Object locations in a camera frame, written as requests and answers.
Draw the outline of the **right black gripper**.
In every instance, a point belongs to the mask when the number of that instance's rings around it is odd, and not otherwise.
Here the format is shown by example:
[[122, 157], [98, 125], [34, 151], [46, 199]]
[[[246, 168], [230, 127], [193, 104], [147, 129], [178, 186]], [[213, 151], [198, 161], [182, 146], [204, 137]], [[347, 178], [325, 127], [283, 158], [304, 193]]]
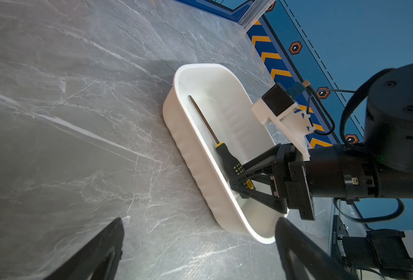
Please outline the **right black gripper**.
[[[315, 220], [303, 156], [293, 144], [277, 144], [245, 163], [243, 168], [234, 178], [248, 180], [230, 181], [231, 189], [241, 198], [252, 198], [280, 214], [287, 214], [288, 209], [297, 210], [301, 219]], [[257, 190], [250, 180], [257, 176], [273, 176], [279, 198]]]

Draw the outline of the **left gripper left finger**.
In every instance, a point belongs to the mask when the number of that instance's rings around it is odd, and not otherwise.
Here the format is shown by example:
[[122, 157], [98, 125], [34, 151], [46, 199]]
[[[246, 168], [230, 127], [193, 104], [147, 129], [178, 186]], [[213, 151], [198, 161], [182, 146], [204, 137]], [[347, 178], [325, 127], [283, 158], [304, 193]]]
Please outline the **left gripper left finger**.
[[116, 218], [46, 279], [113, 280], [122, 257], [123, 241], [122, 219]]

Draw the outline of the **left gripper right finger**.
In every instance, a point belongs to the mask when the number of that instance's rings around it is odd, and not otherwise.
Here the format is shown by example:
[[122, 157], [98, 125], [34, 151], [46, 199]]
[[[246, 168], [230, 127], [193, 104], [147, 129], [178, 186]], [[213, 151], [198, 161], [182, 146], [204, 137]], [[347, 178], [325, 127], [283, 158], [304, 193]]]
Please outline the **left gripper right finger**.
[[289, 220], [279, 218], [275, 241], [287, 280], [354, 280]]

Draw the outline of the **black yellow screwdriver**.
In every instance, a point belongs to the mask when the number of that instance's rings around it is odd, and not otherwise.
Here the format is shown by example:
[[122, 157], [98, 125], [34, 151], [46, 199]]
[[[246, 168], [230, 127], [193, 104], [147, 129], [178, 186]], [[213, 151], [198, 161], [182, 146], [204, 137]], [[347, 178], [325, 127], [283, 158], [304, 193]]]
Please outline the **black yellow screwdriver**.
[[200, 118], [204, 122], [206, 128], [208, 129], [209, 133], [212, 135], [213, 139], [216, 142], [216, 148], [215, 151], [217, 154], [220, 156], [222, 163], [223, 163], [223, 168], [225, 170], [226, 175], [229, 177], [229, 179], [233, 179], [237, 177], [238, 175], [241, 175], [244, 172], [244, 168], [240, 161], [234, 157], [231, 152], [229, 151], [227, 145], [224, 142], [220, 142], [216, 136], [216, 134], [213, 132], [213, 129], [209, 125], [207, 119], [205, 118], [204, 114], [201, 112], [199, 106], [197, 105], [196, 101], [194, 98], [189, 95], [189, 99], [191, 100], [192, 104], [194, 105], [197, 113], [200, 115]]

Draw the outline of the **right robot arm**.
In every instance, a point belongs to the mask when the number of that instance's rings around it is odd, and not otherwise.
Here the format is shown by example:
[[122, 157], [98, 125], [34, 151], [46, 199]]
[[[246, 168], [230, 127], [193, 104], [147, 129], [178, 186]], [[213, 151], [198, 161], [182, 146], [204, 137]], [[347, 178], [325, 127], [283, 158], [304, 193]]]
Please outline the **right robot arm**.
[[378, 72], [350, 98], [339, 133], [366, 105], [364, 140], [309, 149], [278, 144], [247, 162], [231, 189], [282, 214], [314, 220], [313, 198], [353, 203], [363, 198], [413, 198], [413, 64]]

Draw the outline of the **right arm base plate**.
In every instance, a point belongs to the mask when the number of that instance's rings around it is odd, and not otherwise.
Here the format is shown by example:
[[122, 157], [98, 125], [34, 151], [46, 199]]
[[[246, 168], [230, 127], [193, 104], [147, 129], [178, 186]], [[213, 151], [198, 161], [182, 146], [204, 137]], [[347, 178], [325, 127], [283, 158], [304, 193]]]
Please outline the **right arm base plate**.
[[367, 231], [365, 237], [351, 237], [338, 215], [334, 216], [331, 257], [353, 275], [358, 270], [383, 278], [413, 280], [413, 257], [404, 243], [406, 234], [392, 229]]

